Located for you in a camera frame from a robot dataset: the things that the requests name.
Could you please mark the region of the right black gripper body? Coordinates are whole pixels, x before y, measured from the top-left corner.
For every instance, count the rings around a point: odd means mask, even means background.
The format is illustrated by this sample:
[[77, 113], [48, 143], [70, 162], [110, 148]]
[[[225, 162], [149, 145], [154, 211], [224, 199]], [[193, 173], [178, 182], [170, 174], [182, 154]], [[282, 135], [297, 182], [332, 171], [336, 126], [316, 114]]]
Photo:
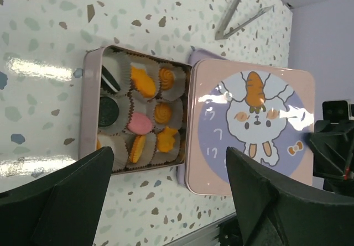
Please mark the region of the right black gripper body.
[[314, 155], [313, 176], [324, 179], [323, 189], [353, 193], [353, 120], [316, 121], [308, 146]]

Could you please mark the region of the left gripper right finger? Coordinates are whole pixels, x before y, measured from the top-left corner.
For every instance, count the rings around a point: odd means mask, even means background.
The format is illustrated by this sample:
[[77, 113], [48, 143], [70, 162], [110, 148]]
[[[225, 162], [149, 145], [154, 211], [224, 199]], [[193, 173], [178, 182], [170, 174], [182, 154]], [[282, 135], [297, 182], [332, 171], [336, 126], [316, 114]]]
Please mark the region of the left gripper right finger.
[[227, 173], [244, 245], [353, 245], [353, 198], [319, 190], [233, 147]]

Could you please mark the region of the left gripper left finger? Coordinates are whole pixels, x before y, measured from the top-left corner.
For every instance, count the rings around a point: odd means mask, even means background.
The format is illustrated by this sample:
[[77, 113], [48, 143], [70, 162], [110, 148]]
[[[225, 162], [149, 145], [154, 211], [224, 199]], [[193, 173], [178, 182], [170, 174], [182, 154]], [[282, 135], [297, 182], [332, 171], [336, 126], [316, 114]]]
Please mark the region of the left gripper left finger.
[[1, 193], [1, 245], [93, 245], [111, 177], [110, 147]]

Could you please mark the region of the orange flower cookie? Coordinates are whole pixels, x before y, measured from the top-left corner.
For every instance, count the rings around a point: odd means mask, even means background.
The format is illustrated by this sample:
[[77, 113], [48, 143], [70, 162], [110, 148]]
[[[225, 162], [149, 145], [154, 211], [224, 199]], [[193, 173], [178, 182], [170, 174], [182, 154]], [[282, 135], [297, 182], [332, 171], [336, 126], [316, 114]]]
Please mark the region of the orange flower cookie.
[[131, 80], [136, 90], [145, 98], [153, 98], [156, 86], [153, 79], [143, 69], [131, 66]]
[[168, 153], [173, 149], [175, 138], [178, 130], [166, 126], [160, 133], [157, 134], [157, 148], [162, 153]]
[[101, 143], [100, 143], [99, 139], [97, 139], [96, 140], [96, 149], [99, 150], [101, 148], [102, 148]]

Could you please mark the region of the silver tin lid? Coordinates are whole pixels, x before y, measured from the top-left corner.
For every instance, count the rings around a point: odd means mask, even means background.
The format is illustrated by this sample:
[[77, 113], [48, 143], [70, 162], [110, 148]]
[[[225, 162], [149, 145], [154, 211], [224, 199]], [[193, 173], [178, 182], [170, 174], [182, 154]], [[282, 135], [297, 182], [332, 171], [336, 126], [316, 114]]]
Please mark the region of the silver tin lid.
[[191, 69], [185, 186], [197, 195], [229, 196], [226, 150], [311, 185], [315, 81], [306, 71], [219, 59]]

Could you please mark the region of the round orange cookie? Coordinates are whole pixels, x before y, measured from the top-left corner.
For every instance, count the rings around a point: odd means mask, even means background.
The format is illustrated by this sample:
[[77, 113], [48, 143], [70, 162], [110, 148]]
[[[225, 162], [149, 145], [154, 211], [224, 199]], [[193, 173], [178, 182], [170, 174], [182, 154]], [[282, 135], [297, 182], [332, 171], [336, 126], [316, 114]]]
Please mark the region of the round orange cookie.
[[131, 163], [136, 164], [139, 161], [146, 143], [146, 138], [146, 135], [137, 135], [135, 137], [129, 156]]

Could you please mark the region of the black round cookie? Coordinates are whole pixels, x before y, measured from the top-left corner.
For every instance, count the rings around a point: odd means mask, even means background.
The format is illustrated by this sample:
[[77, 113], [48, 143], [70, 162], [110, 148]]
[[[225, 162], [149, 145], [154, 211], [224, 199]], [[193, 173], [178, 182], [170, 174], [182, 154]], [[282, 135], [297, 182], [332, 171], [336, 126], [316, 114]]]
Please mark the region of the black round cookie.
[[119, 106], [117, 102], [108, 96], [100, 97], [98, 126], [111, 126], [119, 116]]

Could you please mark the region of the pink round cookie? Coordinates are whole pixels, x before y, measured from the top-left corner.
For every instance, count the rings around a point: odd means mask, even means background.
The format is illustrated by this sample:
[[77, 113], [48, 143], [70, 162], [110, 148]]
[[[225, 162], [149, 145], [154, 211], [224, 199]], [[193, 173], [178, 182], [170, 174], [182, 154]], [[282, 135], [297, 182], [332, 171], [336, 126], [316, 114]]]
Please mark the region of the pink round cookie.
[[153, 124], [145, 114], [133, 112], [127, 128], [132, 133], [145, 135], [153, 129]]

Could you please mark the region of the black sandwich cookie top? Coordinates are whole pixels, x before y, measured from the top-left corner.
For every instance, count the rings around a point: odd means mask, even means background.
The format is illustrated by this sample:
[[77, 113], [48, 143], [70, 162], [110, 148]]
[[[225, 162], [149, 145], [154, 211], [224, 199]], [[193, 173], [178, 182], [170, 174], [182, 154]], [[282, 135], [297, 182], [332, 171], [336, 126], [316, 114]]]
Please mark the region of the black sandwich cookie top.
[[101, 66], [101, 88], [113, 95], [121, 90], [116, 79], [104, 66]]

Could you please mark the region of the orange swirl cookie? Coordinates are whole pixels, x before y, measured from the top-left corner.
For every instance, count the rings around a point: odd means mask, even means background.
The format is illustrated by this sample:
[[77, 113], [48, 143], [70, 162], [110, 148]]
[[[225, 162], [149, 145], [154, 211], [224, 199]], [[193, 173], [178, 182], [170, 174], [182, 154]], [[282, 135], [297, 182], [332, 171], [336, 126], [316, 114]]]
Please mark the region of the orange swirl cookie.
[[159, 103], [154, 109], [154, 120], [157, 124], [167, 124], [172, 117], [172, 108], [168, 103]]
[[175, 77], [171, 69], [162, 67], [159, 71], [159, 78], [161, 89], [163, 91], [170, 90], [173, 87]]

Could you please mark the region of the orange flower cookie top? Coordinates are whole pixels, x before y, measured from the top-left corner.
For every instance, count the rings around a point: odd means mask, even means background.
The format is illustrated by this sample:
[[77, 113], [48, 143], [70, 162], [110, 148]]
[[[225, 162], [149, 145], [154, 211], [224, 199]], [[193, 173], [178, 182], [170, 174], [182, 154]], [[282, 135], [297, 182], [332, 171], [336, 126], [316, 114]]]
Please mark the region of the orange flower cookie top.
[[131, 80], [136, 90], [145, 98], [153, 98], [156, 86], [153, 79], [143, 69], [131, 66]]

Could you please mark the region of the metal tongs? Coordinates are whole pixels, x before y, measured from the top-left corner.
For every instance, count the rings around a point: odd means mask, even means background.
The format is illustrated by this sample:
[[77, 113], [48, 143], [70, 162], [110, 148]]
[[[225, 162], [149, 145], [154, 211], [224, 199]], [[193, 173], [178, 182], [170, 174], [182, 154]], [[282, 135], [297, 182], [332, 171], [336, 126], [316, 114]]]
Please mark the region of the metal tongs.
[[262, 7], [255, 13], [253, 16], [249, 17], [243, 23], [238, 24], [235, 27], [230, 27], [230, 22], [232, 18], [236, 15], [239, 15], [238, 7], [241, 4], [242, 0], [233, 0], [230, 4], [228, 10], [226, 11], [225, 15], [221, 19], [221, 23], [215, 32], [215, 40], [227, 40], [240, 30], [244, 29], [245, 26], [252, 23], [256, 19], [260, 18], [261, 16], [265, 15], [267, 12], [274, 9], [274, 5], [269, 5], [266, 7]]

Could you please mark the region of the lilac plastic tray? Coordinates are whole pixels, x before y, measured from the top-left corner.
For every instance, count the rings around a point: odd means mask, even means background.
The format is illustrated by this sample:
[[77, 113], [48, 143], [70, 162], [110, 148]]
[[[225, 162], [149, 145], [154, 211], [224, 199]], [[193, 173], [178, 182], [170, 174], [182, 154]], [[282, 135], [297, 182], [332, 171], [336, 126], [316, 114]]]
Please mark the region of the lilac plastic tray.
[[[188, 58], [188, 63], [194, 66], [200, 60], [205, 60], [205, 59], [227, 60], [227, 58], [225, 57], [212, 53], [211, 51], [208, 51], [206, 49], [199, 48], [191, 52]], [[176, 169], [176, 178], [179, 185], [181, 185], [184, 188], [187, 188], [187, 184], [185, 182], [185, 169], [186, 169], [186, 163], [179, 165]]]

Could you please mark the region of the orange swirl cookie top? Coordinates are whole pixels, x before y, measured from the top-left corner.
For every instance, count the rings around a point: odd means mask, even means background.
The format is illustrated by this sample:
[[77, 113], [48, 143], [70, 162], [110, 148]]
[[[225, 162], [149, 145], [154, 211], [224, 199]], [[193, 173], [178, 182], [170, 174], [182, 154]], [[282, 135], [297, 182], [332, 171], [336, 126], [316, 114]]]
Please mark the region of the orange swirl cookie top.
[[163, 91], [170, 90], [173, 87], [175, 77], [171, 69], [162, 67], [159, 71], [159, 78], [161, 89]]

